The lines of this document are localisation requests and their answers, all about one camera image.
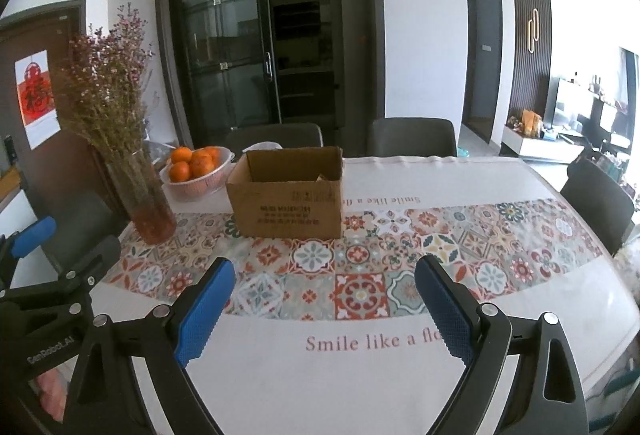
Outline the black glass door cabinet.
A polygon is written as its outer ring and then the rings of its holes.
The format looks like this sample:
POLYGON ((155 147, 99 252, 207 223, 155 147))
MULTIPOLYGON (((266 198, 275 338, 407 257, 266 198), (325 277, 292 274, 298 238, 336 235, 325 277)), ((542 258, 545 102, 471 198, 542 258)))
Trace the black glass door cabinet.
POLYGON ((228 143, 262 126, 317 126, 367 151, 384 95, 382 0, 156 0, 178 139, 228 143))

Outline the red paper door poster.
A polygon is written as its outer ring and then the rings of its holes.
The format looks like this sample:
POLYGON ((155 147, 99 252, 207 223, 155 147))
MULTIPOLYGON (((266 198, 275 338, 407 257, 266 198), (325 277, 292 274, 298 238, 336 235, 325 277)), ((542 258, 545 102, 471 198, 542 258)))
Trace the red paper door poster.
POLYGON ((14 63, 18 109, 28 147, 35 150, 61 130, 56 112, 48 52, 35 52, 14 63))

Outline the white tv console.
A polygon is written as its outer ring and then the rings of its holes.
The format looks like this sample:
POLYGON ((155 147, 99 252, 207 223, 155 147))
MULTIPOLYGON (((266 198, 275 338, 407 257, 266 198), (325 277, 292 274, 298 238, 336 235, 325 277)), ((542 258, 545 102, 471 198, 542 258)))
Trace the white tv console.
POLYGON ((584 150, 584 146, 571 144, 563 139, 543 140, 528 138, 503 127, 500 154, 521 158, 527 162, 570 164, 584 150))

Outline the dark dining chair right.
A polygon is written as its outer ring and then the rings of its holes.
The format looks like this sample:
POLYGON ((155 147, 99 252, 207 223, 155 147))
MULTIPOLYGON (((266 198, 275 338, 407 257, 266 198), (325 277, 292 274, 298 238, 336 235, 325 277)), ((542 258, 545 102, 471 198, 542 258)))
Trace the dark dining chair right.
POLYGON ((634 202, 616 181, 588 158, 567 166, 567 181, 561 190, 579 216, 615 255, 622 247, 634 215, 634 202))

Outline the brown cardboard box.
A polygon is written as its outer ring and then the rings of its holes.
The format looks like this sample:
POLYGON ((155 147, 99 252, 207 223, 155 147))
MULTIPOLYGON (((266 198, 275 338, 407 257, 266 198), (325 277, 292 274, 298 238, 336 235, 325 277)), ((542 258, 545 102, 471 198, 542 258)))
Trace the brown cardboard box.
POLYGON ((313 147, 248 151, 227 179, 244 237, 334 240, 342 235, 343 151, 313 147))

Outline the grey dining chair left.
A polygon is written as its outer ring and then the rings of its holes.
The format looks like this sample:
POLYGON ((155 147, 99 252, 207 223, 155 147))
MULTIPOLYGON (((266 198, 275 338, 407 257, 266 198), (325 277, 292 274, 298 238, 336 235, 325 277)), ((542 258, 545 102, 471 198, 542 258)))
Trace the grey dining chair left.
POLYGON ((232 129, 224 138, 224 145, 241 155, 256 143, 275 142, 285 149, 322 147, 322 132, 314 123, 285 123, 232 129))

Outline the tissue pack with white tissue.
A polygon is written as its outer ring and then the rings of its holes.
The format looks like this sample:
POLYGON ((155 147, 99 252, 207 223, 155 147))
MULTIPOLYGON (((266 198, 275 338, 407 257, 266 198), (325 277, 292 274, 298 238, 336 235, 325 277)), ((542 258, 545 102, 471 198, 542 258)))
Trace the tissue pack with white tissue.
POLYGON ((251 144, 250 146, 244 148, 242 150, 243 153, 248 153, 252 151, 274 151, 281 150, 282 146, 280 143, 275 141, 259 141, 251 144))

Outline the patterned tablecloth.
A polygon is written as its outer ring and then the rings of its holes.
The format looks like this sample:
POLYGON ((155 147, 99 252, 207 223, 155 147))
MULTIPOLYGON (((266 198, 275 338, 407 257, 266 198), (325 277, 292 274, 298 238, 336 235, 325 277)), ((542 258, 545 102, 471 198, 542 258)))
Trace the patterned tablecloth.
POLYGON ((175 236, 93 290, 115 320, 170 303, 218 256, 235 287, 188 371, 227 434, 423 434, 460 377, 414 285, 425 254, 505 313, 559 318, 584 389, 639 330, 597 237, 514 158, 352 158, 335 240, 244 238, 224 192, 176 205, 175 236))

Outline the white basket of oranges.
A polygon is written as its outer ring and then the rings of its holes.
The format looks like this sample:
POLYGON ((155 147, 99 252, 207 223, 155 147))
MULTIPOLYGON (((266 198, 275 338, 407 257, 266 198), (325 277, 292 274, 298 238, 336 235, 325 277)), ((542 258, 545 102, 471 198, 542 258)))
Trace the white basket of oranges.
POLYGON ((233 160, 234 153, 225 147, 178 147, 160 170, 160 180, 172 199, 196 201, 224 187, 233 160))

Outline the glass vase with dried flowers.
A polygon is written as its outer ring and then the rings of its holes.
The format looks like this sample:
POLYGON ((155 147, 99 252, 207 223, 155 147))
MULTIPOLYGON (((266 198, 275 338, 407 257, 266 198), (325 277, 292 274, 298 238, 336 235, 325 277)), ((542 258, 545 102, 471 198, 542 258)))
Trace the glass vase with dried flowers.
POLYGON ((176 218, 145 146, 143 93, 153 56, 145 27, 127 4, 108 31, 93 28, 71 39, 54 95, 62 127, 96 149, 137 233, 155 245, 175 233, 176 218))

